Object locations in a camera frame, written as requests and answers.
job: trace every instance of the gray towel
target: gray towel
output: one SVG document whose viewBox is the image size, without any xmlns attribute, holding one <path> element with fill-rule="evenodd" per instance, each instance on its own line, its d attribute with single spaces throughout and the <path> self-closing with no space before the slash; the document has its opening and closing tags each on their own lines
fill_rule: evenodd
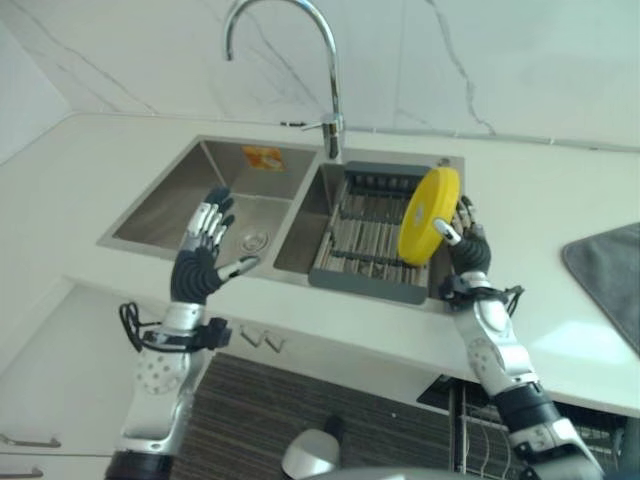
<svg viewBox="0 0 640 480">
<path fill-rule="evenodd" d="M 640 355 L 640 223 L 570 243 L 562 258 Z"/>
</svg>

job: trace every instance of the faucet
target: faucet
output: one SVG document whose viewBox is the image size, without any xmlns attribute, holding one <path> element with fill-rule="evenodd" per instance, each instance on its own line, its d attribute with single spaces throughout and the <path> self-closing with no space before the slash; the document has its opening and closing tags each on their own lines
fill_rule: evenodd
<svg viewBox="0 0 640 480">
<path fill-rule="evenodd" d="M 224 54 L 229 61 L 233 60 L 233 48 L 231 38 L 233 36 L 233 28 L 242 12 L 252 3 L 260 0 L 236 0 L 229 9 L 224 24 Z M 340 155 L 343 141 L 344 118 L 342 116 L 342 107 L 340 105 L 340 87 L 338 84 L 338 57 L 336 53 L 336 42 L 333 39 L 333 33 L 320 10 L 308 0 L 284 0 L 297 5 L 304 10 L 322 33 L 322 38 L 327 47 L 327 60 L 329 61 L 329 81 L 331 82 L 331 103 L 333 113 L 324 115 L 322 121 L 317 124 L 308 125 L 303 130 L 310 128 L 322 127 L 322 136 L 324 137 L 324 147 L 327 156 L 331 159 L 337 159 Z"/>
</svg>

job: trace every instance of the white backsplash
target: white backsplash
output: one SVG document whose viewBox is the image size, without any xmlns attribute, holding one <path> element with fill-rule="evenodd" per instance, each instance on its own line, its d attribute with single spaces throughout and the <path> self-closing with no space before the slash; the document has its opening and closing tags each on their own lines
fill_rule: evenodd
<svg viewBox="0 0 640 480">
<path fill-rule="evenodd" d="M 265 1 L 222 58 L 230 0 L 3 0 L 0 19 L 76 111 L 317 121 L 320 33 Z M 315 0 L 347 125 L 640 145 L 637 0 Z"/>
<path fill-rule="evenodd" d="M 71 107 L 0 22 L 0 164 Z"/>
</svg>

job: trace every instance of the white cabinet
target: white cabinet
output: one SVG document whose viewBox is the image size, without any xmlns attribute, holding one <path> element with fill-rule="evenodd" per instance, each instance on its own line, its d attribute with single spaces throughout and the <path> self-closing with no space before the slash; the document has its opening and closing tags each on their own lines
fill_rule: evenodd
<svg viewBox="0 0 640 480">
<path fill-rule="evenodd" d="M 107 457 L 0 454 L 0 478 L 99 480 L 104 478 L 109 461 Z"/>
<path fill-rule="evenodd" d="M 61 446 L 0 439 L 0 453 L 112 454 L 131 402 L 136 355 L 118 318 L 123 301 L 75 287 L 5 370 L 0 434 L 18 441 L 55 438 Z"/>
<path fill-rule="evenodd" d="M 352 345 L 244 320 L 230 323 L 231 343 L 221 353 L 409 405 L 421 406 L 415 400 L 440 376 Z"/>
</svg>

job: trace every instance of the yellow plate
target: yellow plate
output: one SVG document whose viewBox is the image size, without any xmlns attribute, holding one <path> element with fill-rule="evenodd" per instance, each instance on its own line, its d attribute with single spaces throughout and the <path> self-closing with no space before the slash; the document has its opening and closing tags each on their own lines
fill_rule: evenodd
<svg viewBox="0 0 640 480">
<path fill-rule="evenodd" d="M 436 251 L 442 237 L 433 220 L 451 222 L 460 194 L 460 178 L 453 168 L 430 170 L 420 181 L 404 213 L 398 254 L 406 263 L 424 265 Z"/>
</svg>

